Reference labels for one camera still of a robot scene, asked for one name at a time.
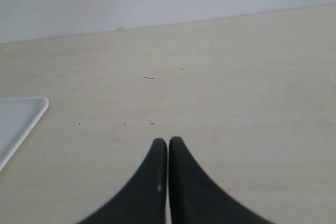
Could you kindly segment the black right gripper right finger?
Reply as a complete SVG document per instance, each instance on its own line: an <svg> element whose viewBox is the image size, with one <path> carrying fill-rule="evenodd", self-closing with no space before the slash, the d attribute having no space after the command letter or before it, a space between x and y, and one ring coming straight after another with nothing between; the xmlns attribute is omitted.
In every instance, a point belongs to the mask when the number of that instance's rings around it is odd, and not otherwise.
<svg viewBox="0 0 336 224"><path fill-rule="evenodd" d="M224 192L177 136L169 143L169 201L172 223L270 223Z"/></svg>

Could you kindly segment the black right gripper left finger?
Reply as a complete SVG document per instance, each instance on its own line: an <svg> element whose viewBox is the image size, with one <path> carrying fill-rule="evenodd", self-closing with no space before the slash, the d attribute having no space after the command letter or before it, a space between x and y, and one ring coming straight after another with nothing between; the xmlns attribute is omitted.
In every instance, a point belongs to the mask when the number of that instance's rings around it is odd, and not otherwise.
<svg viewBox="0 0 336 224"><path fill-rule="evenodd" d="M167 145L156 138L130 180L81 223L165 223L166 187Z"/></svg>

